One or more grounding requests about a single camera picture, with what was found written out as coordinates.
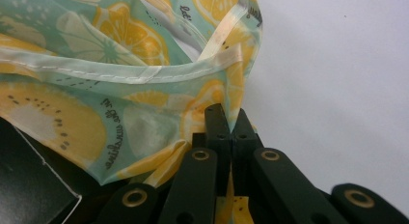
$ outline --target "white surface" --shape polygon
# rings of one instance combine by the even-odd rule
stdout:
[[[409,0],[259,0],[243,108],[318,188],[353,182],[409,216]]]

